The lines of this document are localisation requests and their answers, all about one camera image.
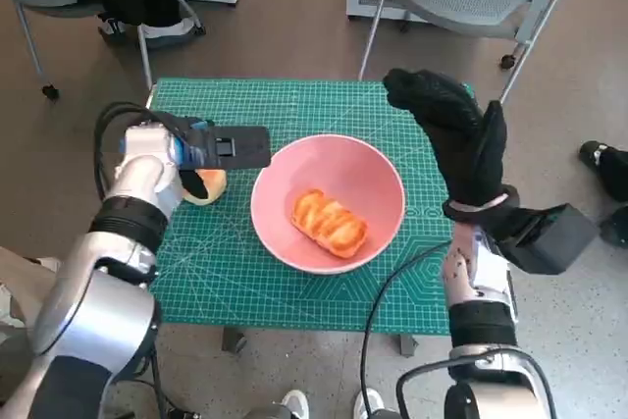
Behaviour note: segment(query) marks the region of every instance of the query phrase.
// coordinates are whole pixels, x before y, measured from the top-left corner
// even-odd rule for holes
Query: pink bowl
[[[310,188],[320,188],[367,222],[366,241],[353,257],[332,255],[290,222],[294,200]],[[391,161],[366,142],[338,134],[304,137],[281,149],[251,195],[262,243],[282,262],[313,274],[348,272],[373,259],[393,240],[404,208],[403,183]]]

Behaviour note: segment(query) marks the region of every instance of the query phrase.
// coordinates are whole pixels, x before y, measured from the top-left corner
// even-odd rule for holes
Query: chair wheel
[[[501,58],[501,61],[499,62],[499,67],[503,71],[509,71],[512,68],[514,68],[515,64],[517,64],[517,58],[515,58],[511,54],[506,54],[505,56]]]
[[[55,88],[53,84],[48,84],[41,87],[41,93],[43,93],[46,98],[52,102],[56,101],[59,98],[59,90]]]
[[[223,328],[223,345],[221,347],[223,352],[236,355],[242,351],[245,345],[246,337],[238,328],[231,326]]]
[[[399,32],[408,33],[410,31],[410,20],[399,21]]]

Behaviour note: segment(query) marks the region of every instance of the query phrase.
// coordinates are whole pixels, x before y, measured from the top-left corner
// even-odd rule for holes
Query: table leg
[[[413,357],[418,342],[409,334],[399,335],[399,353],[404,357]]]
[[[237,327],[225,326],[223,328],[223,352],[237,354],[246,345],[244,333]]]

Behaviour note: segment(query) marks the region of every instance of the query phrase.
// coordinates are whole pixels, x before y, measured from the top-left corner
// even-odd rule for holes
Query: white sneaker
[[[187,43],[196,36],[194,20],[185,18],[172,26],[142,25],[146,36],[146,46],[150,49]]]
[[[98,32],[108,44],[118,45],[127,41],[127,27],[115,19],[102,21]]]
[[[304,392],[300,390],[287,392],[282,399],[282,404],[290,410],[296,419],[310,419],[310,406]]]
[[[369,404],[371,405],[371,413],[378,409],[384,409],[384,400],[382,396],[372,388],[366,389],[369,396]],[[364,397],[362,391],[359,391],[353,403],[353,419],[367,419],[366,406],[364,405]]]

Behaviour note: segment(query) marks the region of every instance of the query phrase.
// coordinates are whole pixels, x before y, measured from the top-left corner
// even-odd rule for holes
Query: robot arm
[[[455,224],[443,264],[449,358],[502,352],[449,368],[456,384],[445,398],[445,419],[555,417],[547,380],[540,376],[536,361],[517,346],[509,266],[534,274],[562,272],[596,237],[597,228],[577,210],[568,205],[557,208],[549,212],[550,221],[532,218],[518,234],[497,242],[480,226]],[[507,258],[502,247],[509,251]]]
[[[270,163],[268,132],[258,127],[199,129],[188,136],[181,142],[157,123],[127,130],[115,182],[60,267],[29,332],[31,368],[1,419],[99,417],[108,386],[152,349],[161,316],[147,288],[183,199],[179,169]]]

